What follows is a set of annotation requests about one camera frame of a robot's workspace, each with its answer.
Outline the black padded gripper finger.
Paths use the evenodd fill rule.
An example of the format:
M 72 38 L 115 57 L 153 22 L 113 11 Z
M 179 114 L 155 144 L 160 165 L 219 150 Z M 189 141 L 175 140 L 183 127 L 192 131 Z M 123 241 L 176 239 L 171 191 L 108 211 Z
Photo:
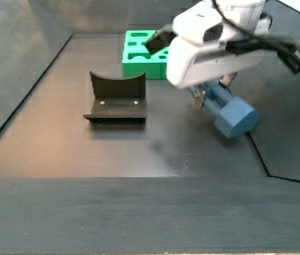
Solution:
M 204 107 L 205 90 L 201 86 L 193 86 L 188 88 L 195 100 L 195 106 L 201 109 Z

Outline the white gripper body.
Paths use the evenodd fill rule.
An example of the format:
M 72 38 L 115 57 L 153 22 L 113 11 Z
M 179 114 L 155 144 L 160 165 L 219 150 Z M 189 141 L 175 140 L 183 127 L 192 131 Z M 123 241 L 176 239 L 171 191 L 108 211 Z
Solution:
M 262 18 L 266 0 L 216 0 L 226 18 L 255 35 L 270 30 Z M 212 0 L 201 0 L 172 22 L 176 34 L 167 59 L 167 79 L 180 89 L 234 74 L 259 64 L 263 50 L 236 55 L 226 50 L 230 41 L 250 37 L 226 23 Z

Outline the silver green gripper finger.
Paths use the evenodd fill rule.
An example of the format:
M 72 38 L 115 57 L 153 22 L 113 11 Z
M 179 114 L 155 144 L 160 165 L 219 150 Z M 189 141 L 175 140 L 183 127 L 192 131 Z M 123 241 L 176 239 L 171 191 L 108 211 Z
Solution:
M 220 83 L 228 88 L 236 78 L 238 74 L 226 75 L 220 79 Z

